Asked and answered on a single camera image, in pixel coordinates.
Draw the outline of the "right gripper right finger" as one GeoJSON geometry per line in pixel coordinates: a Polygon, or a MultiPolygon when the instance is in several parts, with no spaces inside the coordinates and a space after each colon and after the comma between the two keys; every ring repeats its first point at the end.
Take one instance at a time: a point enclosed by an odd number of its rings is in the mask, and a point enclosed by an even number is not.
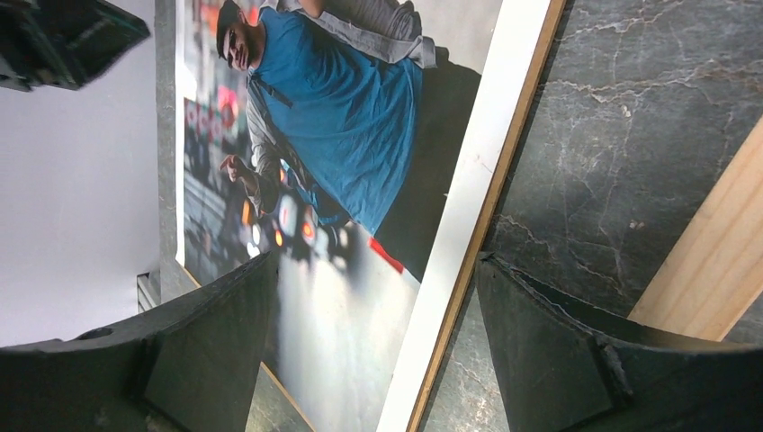
{"type": "Polygon", "coordinates": [[[483,253],[492,363],[514,431],[759,431],[762,350],[650,328],[483,253]]]}

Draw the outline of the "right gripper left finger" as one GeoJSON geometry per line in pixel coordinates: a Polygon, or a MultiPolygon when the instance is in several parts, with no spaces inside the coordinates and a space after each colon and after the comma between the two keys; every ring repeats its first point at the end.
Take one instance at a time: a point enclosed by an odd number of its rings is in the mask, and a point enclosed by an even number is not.
{"type": "Polygon", "coordinates": [[[277,280],[265,254],[75,339],[4,347],[2,430],[244,430],[277,280]]]}

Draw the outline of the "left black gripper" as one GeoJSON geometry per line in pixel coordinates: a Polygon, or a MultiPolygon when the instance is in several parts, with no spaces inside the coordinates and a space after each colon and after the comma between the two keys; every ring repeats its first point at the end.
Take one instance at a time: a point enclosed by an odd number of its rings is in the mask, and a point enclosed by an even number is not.
{"type": "Polygon", "coordinates": [[[1,86],[76,91],[149,37],[144,20],[107,1],[3,1],[1,86]]]}

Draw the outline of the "wooden picture frame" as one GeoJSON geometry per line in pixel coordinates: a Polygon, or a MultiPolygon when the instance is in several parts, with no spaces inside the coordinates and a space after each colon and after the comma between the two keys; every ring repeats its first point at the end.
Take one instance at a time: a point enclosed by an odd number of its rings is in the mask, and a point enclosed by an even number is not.
{"type": "Polygon", "coordinates": [[[757,123],[628,318],[721,341],[762,292],[762,125],[757,123]]]}

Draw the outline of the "photo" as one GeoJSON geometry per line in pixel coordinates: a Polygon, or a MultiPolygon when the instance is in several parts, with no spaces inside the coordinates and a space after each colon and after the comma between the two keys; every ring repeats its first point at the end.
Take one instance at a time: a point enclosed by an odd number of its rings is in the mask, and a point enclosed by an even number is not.
{"type": "Polygon", "coordinates": [[[179,1],[175,261],[267,256],[259,367],[315,431],[412,431],[561,1],[179,1]]]}

